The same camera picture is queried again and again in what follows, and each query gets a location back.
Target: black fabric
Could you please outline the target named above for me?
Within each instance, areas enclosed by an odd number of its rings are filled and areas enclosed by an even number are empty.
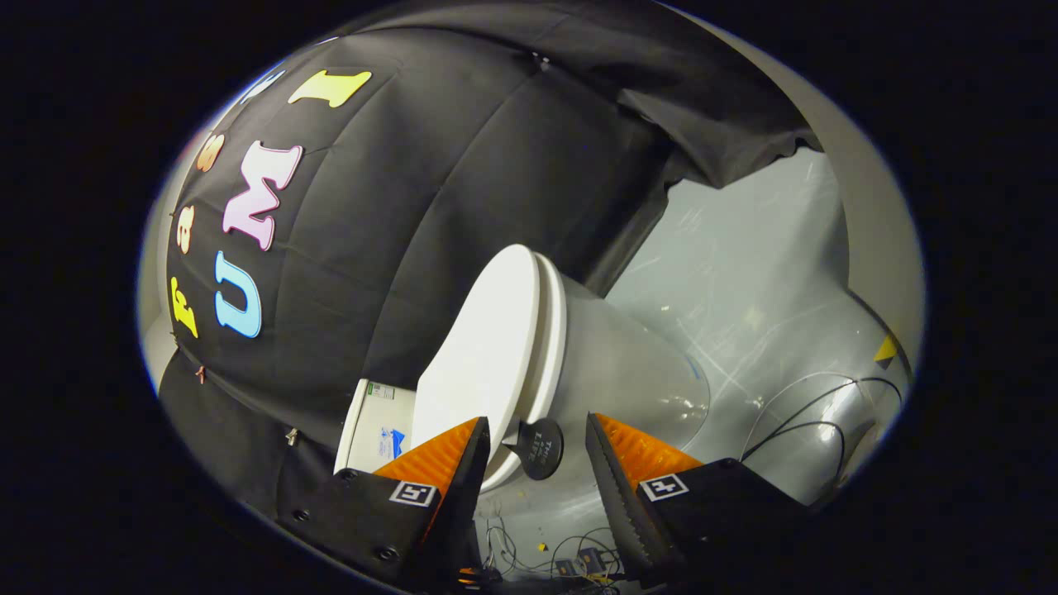
[[[655,2],[420,0],[329,36],[393,28],[459,31],[545,55],[656,123],[715,187],[789,157],[799,139],[822,150],[771,79]]]
[[[304,437],[289,445],[290,426],[201,382],[198,369],[184,351],[174,354],[159,399],[191,456],[233,499],[274,521],[331,475],[334,449]]]
[[[198,336],[175,323],[162,401],[225,489],[272,517],[329,474],[359,379],[415,387],[499,250],[526,245],[605,294],[669,185],[720,186],[815,142],[750,62],[660,6],[419,2],[380,15],[296,51],[234,105],[213,130],[216,161],[191,168],[175,211],[196,209],[166,276]],[[372,74],[341,106],[289,103],[321,70]],[[254,142],[304,147],[289,185],[268,182],[279,206],[258,215],[275,222],[267,251],[221,230]],[[218,292],[247,307],[216,281],[218,252],[259,292],[252,339],[218,323]],[[288,449],[290,428],[304,447]]]
[[[414,387],[477,273],[510,244],[586,276],[618,233],[615,215],[669,152],[654,127],[558,68],[441,31],[349,36],[302,54],[267,92],[229,113],[208,172],[193,169],[177,212],[196,208],[190,250],[174,246],[168,277],[196,313],[181,346],[243,404],[336,447],[362,377]],[[338,109],[287,97],[311,74],[372,72]],[[305,148],[270,250],[221,231],[248,187],[247,148]],[[172,237],[179,217],[172,220]],[[216,255],[247,271],[262,306],[254,339],[221,327]]]

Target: toilet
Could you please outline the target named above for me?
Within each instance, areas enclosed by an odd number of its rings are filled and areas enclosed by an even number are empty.
[[[513,245],[478,275],[414,392],[360,381],[334,472],[375,471],[472,417],[487,416],[491,448],[482,495],[515,481],[590,487],[584,456],[589,412],[682,448],[705,421],[709,402],[694,358],[563,275],[545,256]],[[519,421],[542,417],[562,428],[565,454],[552,477],[526,484],[521,461],[500,443]],[[524,498],[525,489],[519,492]]]

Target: gray floor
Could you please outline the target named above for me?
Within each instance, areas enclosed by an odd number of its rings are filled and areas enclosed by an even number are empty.
[[[865,429],[872,422],[884,429],[898,411],[886,384],[850,379],[881,377],[907,393],[909,375],[899,358],[888,369],[874,361],[887,330],[845,289],[847,238],[826,156],[801,149],[720,191],[685,181],[669,201],[607,300],[706,371],[709,414],[682,450],[706,463],[738,457],[810,399],[847,384],[796,418],[841,427],[847,462]],[[789,432],[746,464],[810,503],[834,477],[841,451],[835,434],[826,426]],[[563,539],[607,526],[598,495],[559,506],[531,502],[508,516],[479,506],[482,556],[490,551],[486,527],[500,517],[519,562],[507,577],[546,575],[552,555],[576,554],[579,539],[553,551]],[[510,548],[500,531],[489,537],[496,567],[506,571]],[[613,546],[608,529],[590,537]],[[548,549],[541,552],[541,543]],[[523,564],[544,565],[529,573]],[[639,592],[638,583],[618,587],[625,595]]]

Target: colorful letter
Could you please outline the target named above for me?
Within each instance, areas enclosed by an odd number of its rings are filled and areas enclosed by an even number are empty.
[[[191,246],[191,226],[194,224],[195,208],[184,206],[180,212],[180,219],[177,220],[177,246],[184,254],[187,254]]]
[[[257,293],[257,285],[245,271],[224,259],[223,252],[217,252],[214,266],[217,283],[225,281],[242,290],[247,296],[247,309],[242,311],[229,304],[218,291],[214,296],[217,308],[217,322],[220,326],[230,326],[236,332],[253,339],[261,330],[261,299]]]
[[[198,339],[198,328],[195,326],[195,312],[187,307],[187,299],[184,298],[182,291],[177,291],[177,277],[172,277],[169,282],[169,287],[172,288],[172,317],[177,319],[177,322],[181,322],[190,329],[191,335]]]
[[[313,74],[308,80],[294,91],[294,94],[287,100],[292,104],[300,98],[326,100],[327,105],[339,107],[352,96],[367,79],[371,77],[370,72],[361,72],[352,76],[328,75],[326,70]]]
[[[275,234],[275,220],[272,217],[257,219],[254,215],[271,211],[279,206],[279,199],[268,187],[264,180],[275,182],[276,190],[282,190],[294,176],[294,168],[302,159],[299,146],[287,150],[269,149],[261,146],[260,141],[254,141],[242,158],[242,177],[250,190],[227,201],[224,208],[224,218],[221,229],[227,233],[235,228],[257,239],[261,250],[272,247],[272,236]]]
[[[217,154],[220,152],[220,147],[224,146],[224,136],[212,136],[209,137],[205,145],[202,146],[202,152],[199,154],[198,162],[195,163],[195,167],[201,169],[202,172],[208,172],[213,167],[213,162],[217,161]]]

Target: screw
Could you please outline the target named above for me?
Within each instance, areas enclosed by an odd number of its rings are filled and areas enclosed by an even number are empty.
[[[382,549],[379,549],[379,559],[382,560],[383,562],[396,560],[399,557],[400,555],[397,554],[397,551],[394,549],[393,547],[383,547]]]

